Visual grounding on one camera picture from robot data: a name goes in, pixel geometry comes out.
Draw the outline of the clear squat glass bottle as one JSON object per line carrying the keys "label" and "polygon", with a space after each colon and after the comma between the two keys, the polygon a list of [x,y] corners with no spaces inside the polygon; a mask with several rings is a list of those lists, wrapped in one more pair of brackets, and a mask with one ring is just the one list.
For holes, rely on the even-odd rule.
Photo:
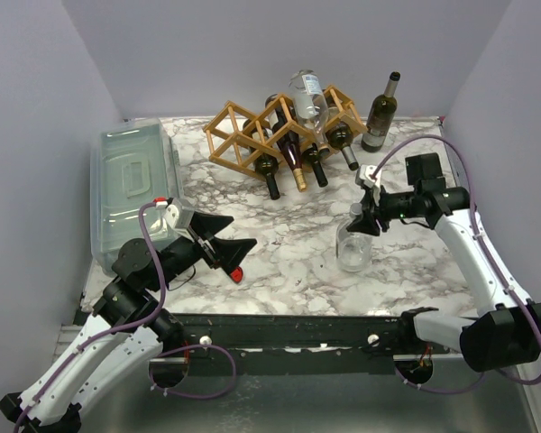
{"label": "clear squat glass bottle", "polygon": [[348,231],[348,226],[361,214],[361,204],[353,203],[349,215],[336,229],[335,258],[339,268],[346,272],[360,272],[371,264],[371,238],[363,233]]}

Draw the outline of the green wine bottle brown label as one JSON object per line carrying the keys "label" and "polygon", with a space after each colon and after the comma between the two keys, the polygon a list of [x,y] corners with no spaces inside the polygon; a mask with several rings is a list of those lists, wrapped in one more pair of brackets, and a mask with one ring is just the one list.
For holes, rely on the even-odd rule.
{"label": "green wine bottle brown label", "polygon": [[373,99],[366,122],[367,130],[361,140],[361,147],[366,152],[377,152],[384,144],[398,108],[395,92],[399,81],[400,73],[398,71],[391,72],[383,93]]}

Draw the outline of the clear tall bottle blue label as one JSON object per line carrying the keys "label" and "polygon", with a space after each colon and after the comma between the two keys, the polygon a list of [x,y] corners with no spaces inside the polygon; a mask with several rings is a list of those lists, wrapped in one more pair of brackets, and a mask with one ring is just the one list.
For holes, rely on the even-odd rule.
{"label": "clear tall bottle blue label", "polygon": [[302,69],[294,74],[289,82],[289,93],[298,123],[313,132],[318,157],[323,160],[330,154],[325,136],[329,111],[316,73],[311,69]]}

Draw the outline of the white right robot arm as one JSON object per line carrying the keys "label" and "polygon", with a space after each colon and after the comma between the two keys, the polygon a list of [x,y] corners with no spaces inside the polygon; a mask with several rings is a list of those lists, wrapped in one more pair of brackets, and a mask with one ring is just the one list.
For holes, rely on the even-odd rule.
{"label": "white right robot arm", "polygon": [[443,241],[472,292],[476,319],[436,309],[402,314],[399,347],[410,354],[428,343],[453,349],[477,373],[534,362],[541,355],[541,302],[520,287],[493,251],[472,210],[469,192],[447,186],[437,154],[406,159],[410,191],[389,193],[375,167],[362,165],[355,182],[364,196],[352,208],[350,232],[378,236],[393,220],[423,218]]}

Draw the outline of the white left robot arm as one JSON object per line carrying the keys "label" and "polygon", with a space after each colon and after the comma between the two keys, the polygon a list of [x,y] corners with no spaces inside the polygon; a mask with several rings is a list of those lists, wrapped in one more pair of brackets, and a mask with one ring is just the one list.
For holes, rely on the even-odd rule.
{"label": "white left robot arm", "polygon": [[0,400],[0,411],[14,423],[14,431],[77,432],[86,414],[136,367],[157,355],[188,353],[184,328],[164,303],[169,282],[197,262],[223,270],[234,282],[242,280],[240,264],[256,242],[217,238],[232,217],[159,198],[141,207],[141,225],[151,209],[179,238],[157,251],[144,228],[142,237],[120,248],[112,265],[116,276],[78,335],[32,386]]}

